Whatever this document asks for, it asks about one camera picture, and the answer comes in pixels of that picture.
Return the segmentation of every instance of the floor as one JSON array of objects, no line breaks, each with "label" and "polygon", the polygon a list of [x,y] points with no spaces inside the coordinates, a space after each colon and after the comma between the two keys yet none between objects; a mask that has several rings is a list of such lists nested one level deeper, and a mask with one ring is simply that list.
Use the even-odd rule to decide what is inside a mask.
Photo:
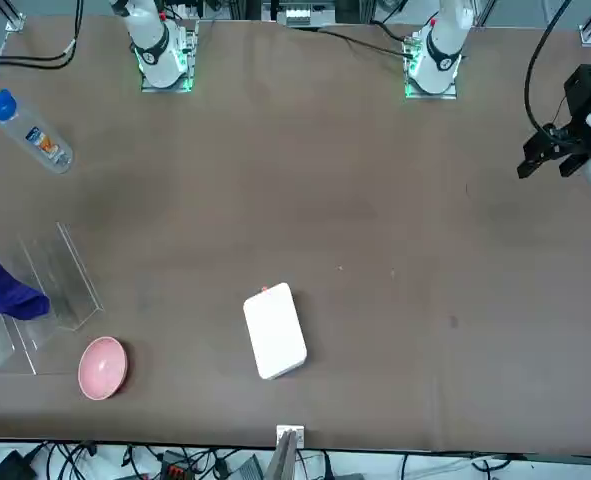
[{"label": "floor", "polygon": [[[35,448],[37,444],[0,444],[0,462],[12,450],[17,450],[25,455]],[[39,479],[46,477],[46,462],[48,449],[43,449],[35,457],[32,463],[33,469]],[[101,479],[112,480],[131,478],[134,475],[132,465],[122,467],[123,455],[126,447],[123,445],[103,445],[98,448],[97,455],[90,458],[83,456],[77,463],[77,467],[87,480]],[[155,452],[164,452],[166,448],[155,447]],[[200,451],[199,449],[188,449],[188,454]],[[222,449],[219,457],[223,457],[230,450]],[[227,460],[229,471],[234,472],[251,455],[256,455],[259,464],[264,472],[270,463],[272,452],[258,450],[241,450],[234,453]],[[302,462],[297,461],[294,471],[294,480],[314,480],[324,476],[324,456],[317,450],[302,450]],[[143,447],[136,448],[133,454],[137,471],[140,474],[151,474],[153,478],[159,472],[158,461]],[[361,474],[364,480],[395,480],[401,477],[402,462],[404,455],[388,453],[348,453],[329,452],[331,468],[336,477],[351,474]],[[50,465],[51,478],[57,478],[64,463],[64,457],[57,453],[52,456]],[[499,465],[501,461],[489,460],[489,465]],[[70,468],[67,468],[63,478],[68,478]],[[484,480],[485,473],[476,471],[470,460],[457,457],[428,457],[421,455],[409,456],[406,464],[404,480],[419,480],[420,478],[442,478],[454,480]],[[525,462],[514,461],[503,470],[493,472],[492,477],[496,480],[574,480],[582,478],[591,480],[591,466],[589,465],[563,465],[557,463]],[[204,477],[204,480],[213,480],[212,474]]]},{"label": "floor", "polygon": [[[27,15],[70,15],[74,11],[74,0],[15,0],[15,5]],[[489,17],[488,26],[509,26],[509,27],[535,27],[542,28],[550,20],[555,9],[561,3],[561,0],[499,0],[493,13]],[[424,23],[426,18],[432,15],[439,6],[439,0],[411,0],[404,12],[391,18],[391,23]],[[108,0],[86,0],[85,11],[88,14],[111,14]],[[577,0],[571,6],[565,17],[560,22],[560,28],[577,28],[591,12],[591,0]],[[376,18],[384,18],[387,13],[380,8],[376,13]],[[220,15],[213,12],[207,12],[206,17]],[[0,15],[0,47],[3,43],[6,32],[4,31],[5,20]],[[59,46],[53,46],[53,52],[44,52],[45,55],[55,54]],[[27,453],[33,448],[31,444],[0,444],[0,461],[14,448],[22,453]],[[86,478],[121,478],[133,474],[132,468],[121,467],[124,446],[102,446],[96,457],[89,461],[82,459],[80,468],[85,473]],[[236,453],[230,459],[231,469],[237,468],[250,455],[255,453],[265,470],[270,461],[270,452],[266,451],[241,451]],[[304,451],[302,452],[306,472],[299,464],[296,467],[296,480],[317,479],[324,475],[323,456],[320,452]],[[47,455],[42,451],[35,459],[34,467],[40,473],[39,478],[46,478],[45,465]],[[351,473],[361,473],[368,480],[375,479],[395,479],[400,477],[400,470],[403,461],[403,455],[394,454],[375,454],[375,453],[330,453],[331,463],[335,475],[345,475]],[[144,448],[136,449],[135,454],[138,470],[142,473],[154,473],[158,468],[157,461]],[[56,475],[59,473],[63,457],[59,454],[53,456],[51,471]],[[469,463],[458,461],[453,458],[435,458],[426,456],[411,456],[407,462],[405,478],[419,479],[428,476],[437,476],[440,468],[447,466],[456,471],[451,471],[449,475],[441,474],[442,478],[453,479],[484,479],[485,474],[474,470]],[[531,463],[531,462],[513,462],[508,468],[495,472],[492,478],[498,480],[510,479],[591,479],[591,466],[564,465],[554,463]]]}]

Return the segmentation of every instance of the blue bottle cap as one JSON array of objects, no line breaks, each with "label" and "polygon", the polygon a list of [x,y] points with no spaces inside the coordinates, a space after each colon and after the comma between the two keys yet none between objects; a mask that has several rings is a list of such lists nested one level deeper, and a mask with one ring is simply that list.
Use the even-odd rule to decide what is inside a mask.
[{"label": "blue bottle cap", "polygon": [[0,90],[0,122],[5,122],[13,115],[17,110],[17,102],[11,95],[11,92],[5,88]]}]

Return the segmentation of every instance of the pink bowl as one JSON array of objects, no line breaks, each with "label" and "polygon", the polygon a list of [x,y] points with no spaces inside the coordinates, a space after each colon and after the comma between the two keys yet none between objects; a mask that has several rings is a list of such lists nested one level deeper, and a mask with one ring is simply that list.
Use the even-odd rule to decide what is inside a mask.
[{"label": "pink bowl", "polygon": [[79,361],[79,387],[91,400],[105,400],[122,385],[126,369],[126,351],[122,344],[113,337],[96,338]]}]

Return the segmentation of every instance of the plastic water bottle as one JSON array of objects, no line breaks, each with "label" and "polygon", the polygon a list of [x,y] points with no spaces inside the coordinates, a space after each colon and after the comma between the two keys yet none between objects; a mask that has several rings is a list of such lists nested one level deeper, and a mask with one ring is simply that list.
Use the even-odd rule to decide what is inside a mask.
[{"label": "plastic water bottle", "polygon": [[42,118],[17,103],[6,89],[0,91],[0,125],[24,150],[54,173],[73,164],[73,150]]}]

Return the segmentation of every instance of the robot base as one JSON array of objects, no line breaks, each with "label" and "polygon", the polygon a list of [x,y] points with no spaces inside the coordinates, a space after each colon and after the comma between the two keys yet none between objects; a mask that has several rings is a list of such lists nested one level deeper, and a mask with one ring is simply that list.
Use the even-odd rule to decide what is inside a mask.
[{"label": "robot base", "polygon": [[171,85],[170,87],[166,88],[157,88],[152,86],[146,77],[142,76],[142,92],[143,93],[189,93],[193,90],[194,84],[194,77],[192,74],[192,70],[190,73],[184,73],[181,77],[177,79],[177,81]]},{"label": "robot base", "polygon": [[180,35],[181,49],[175,54],[177,55],[180,64],[187,66],[186,73],[170,85],[169,87],[159,88],[151,85],[142,74],[142,92],[143,93],[189,93],[193,90],[195,83],[195,56],[197,54],[197,33],[199,30],[199,22],[195,22],[193,29],[186,27],[185,34]]},{"label": "robot base", "polygon": [[410,71],[416,65],[416,59],[422,53],[422,44],[418,41],[416,33],[413,37],[407,39],[402,43],[402,52],[410,53],[413,55],[413,59],[404,58],[404,97],[405,98],[439,98],[444,100],[456,100],[457,99],[457,87],[455,82],[451,84],[448,89],[438,95],[427,93],[413,81],[410,76]]}]

